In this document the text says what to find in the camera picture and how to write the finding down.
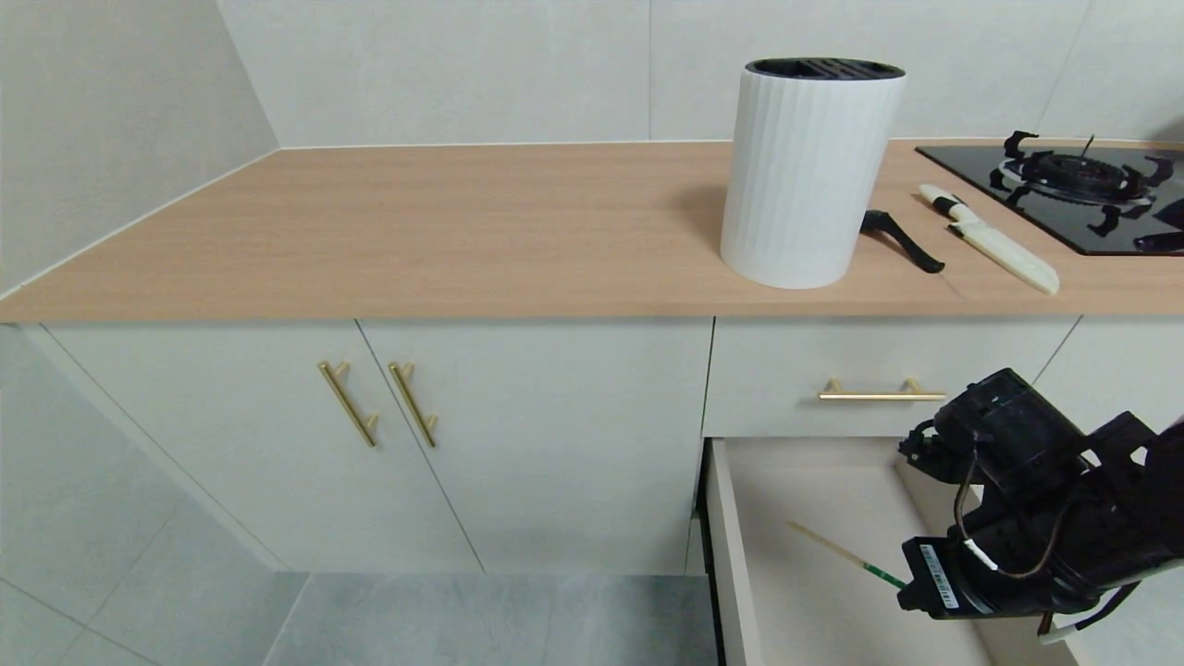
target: gas stove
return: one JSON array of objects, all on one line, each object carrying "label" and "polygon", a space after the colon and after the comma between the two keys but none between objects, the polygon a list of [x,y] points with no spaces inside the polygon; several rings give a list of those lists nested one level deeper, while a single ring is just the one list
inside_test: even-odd
[{"label": "gas stove", "polygon": [[916,151],[1082,255],[1184,256],[1184,151],[1002,146]]}]

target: gold cabinet handle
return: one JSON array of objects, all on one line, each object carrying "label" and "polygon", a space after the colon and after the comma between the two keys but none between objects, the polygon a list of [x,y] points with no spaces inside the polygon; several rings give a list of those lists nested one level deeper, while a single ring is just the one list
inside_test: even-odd
[{"label": "gold cabinet handle", "polygon": [[905,379],[905,390],[888,393],[857,393],[844,391],[838,377],[831,377],[826,388],[818,392],[819,401],[868,401],[868,402],[941,402],[946,399],[942,391],[924,391],[916,379]]},{"label": "gold cabinet handle", "polygon": [[394,385],[399,388],[399,392],[403,393],[403,402],[407,403],[411,408],[411,417],[416,420],[416,424],[419,425],[419,430],[424,434],[424,438],[427,440],[427,446],[436,448],[436,437],[432,436],[432,430],[436,429],[436,415],[429,415],[424,418],[422,411],[419,411],[419,405],[416,404],[416,397],[411,395],[411,388],[407,386],[407,382],[411,380],[411,374],[416,371],[416,364],[405,363],[401,366],[398,363],[391,363],[387,365],[391,370],[391,377],[394,378]]},{"label": "gold cabinet handle", "polygon": [[346,390],[341,388],[341,383],[339,382],[340,379],[345,379],[346,373],[349,372],[349,363],[343,360],[337,365],[337,367],[333,367],[329,365],[329,361],[322,360],[316,364],[316,366],[321,369],[321,374],[324,377],[324,380],[329,383],[329,388],[333,389],[333,395],[337,396],[337,399],[341,402],[341,408],[349,415],[349,421],[354,422],[358,431],[361,433],[362,438],[366,440],[366,446],[371,448],[377,447],[378,442],[374,441],[373,430],[374,427],[378,425],[378,415],[372,414],[366,417],[366,421],[362,421],[361,417],[358,416],[358,410],[355,410],[354,405],[350,404],[349,396],[346,395]]}]

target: wooden countertop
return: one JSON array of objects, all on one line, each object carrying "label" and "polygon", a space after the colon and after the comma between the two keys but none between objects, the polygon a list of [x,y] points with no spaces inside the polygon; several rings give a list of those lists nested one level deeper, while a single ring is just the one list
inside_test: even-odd
[{"label": "wooden countertop", "polygon": [[[831,287],[738,276],[719,257],[726,142],[302,149],[65,262],[0,301],[0,321],[1184,314],[1184,258],[1076,255],[916,145],[889,145],[870,206],[946,262],[940,275],[861,237]],[[1044,257],[1061,293],[947,232],[920,182]]]}]

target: green tape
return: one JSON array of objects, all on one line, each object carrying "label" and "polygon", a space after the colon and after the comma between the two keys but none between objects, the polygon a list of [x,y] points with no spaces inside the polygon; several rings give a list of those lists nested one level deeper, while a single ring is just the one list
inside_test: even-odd
[{"label": "green tape", "polygon": [[901,581],[896,576],[893,576],[892,574],[884,571],[879,566],[868,564],[867,562],[863,563],[863,568],[867,569],[868,571],[871,571],[877,578],[883,578],[884,581],[888,581],[889,583],[896,585],[900,589],[905,589],[905,585],[907,584],[905,581]]}]

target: cable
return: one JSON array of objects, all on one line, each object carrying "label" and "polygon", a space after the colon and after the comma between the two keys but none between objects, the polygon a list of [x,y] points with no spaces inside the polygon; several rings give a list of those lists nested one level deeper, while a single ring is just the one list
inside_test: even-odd
[{"label": "cable", "polygon": [[1109,601],[1106,602],[1106,606],[1103,606],[1101,610],[1094,613],[1093,615],[1086,617],[1080,622],[1074,622],[1073,626],[1076,627],[1077,630],[1081,630],[1090,625],[1096,625],[1098,622],[1101,622],[1102,620],[1106,619],[1107,615],[1114,613],[1114,609],[1118,608],[1119,604],[1121,604],[1124,601],[1126,601],[1126,597],[1131,596],[1131,593],[1133,593],[1134,588],[1138,588],[1139,583],[1143,581],[1135,581],[1133,583],[1122,585],[1121,588],[1118,589],[1117,593],[1114,593],[1114,596],[1112,596]]},{"label": "cable", "polygon": [[1061,505],[1060,511],[1056,513],[1056,519],[1053,521],[1053,531],[1048,536],[1048,546],[1044,549],[1044,555],[1041,556],[1040,562],[1035,566],[1024,571],[1022,574],[1012,574],[1011,571],[1004,571],[999,569],[999,565],[995,563],[991,557],[974,543],[974,539],[970,537],[966,532],[966,526],[963,524],[963,508],[966,504],[966,494],[970,489],[970,481],[974,478],[974,469],[978,467],[978,449],[971,449],[970,467],[966,469],[966,478],[963,480],[961,485],[958,487],[958,494],[954,497],[954,523],[958,525],[958,530],[963,536],[963,544],[978,557],[989,569],[992,571],[1012,578],[1016,581],[1022,581],[1024,578],[1030,578],[1041,571],[1045,564],[1048,564],[1049,558],[1053,557],[1053,549],[1056,545],[1057,537],[1061,536],[1061,525],[1064,523],[1064,517],[1069,512],[1069,507],[1073,505],[1073,500],[1076,495],[1076,486],[1073,487],[1066,494],[1064,502]]},{"label": "cable", "polygon": [[1036,627],[1036,635],[1043,636],[1053,628],[1053,611],[1045,610],[1043,615],[1040,616],[1040,627]]},{"label": "cable", "polygon": [[1114,594],[1114,596],[1109,597],[1109,601],[1106,602],[1106,606],[1102,606],[1101,610],[1099,610],[1098,613],[1094,613],[1093,615],[1090,615],[1089,617],[1086,617],[1085,620],[1082,620],[1080,622],[1074,622],[1073,625],[1069,625],[1068,627],[1063,627],[1063,628],[1060,628],[1060,629],[1057,629],[1055,632],[1047,632],[1047,633],[1043,633],[1043,634],[1040,633],[1040,630],[1037,629],[1036,635],[1040,636],[1040,642],[1042,645],[1050,645],[1050,643],[1055,643],[1057,641],[1063,641],[1064,639],[1067,639],[1067,638],[1072,636],[1073,634],[1075,634],[1075,633],[1085,629],[1086,627],[1090,627],[1093,625],[1096,625],[1098,622],[1101,622],[1102,620],[1106,619],[1107,615],[1109,615],[1111,613],[1114,613],[1114,609],[1118,608],[1119,606],[1121,606],[1121,603],[1124,601],[1126,601],[1126,597],[1131,596],[1131,593],[1133,593],[1134,588],[1138,588],[1139,583],[1141,583],[1141,582],[1143,581],[1135,581],[1133,583],[1127,583],[1127,584],[1122,585],[1121,588],[1118,589],[1118,591]]}]

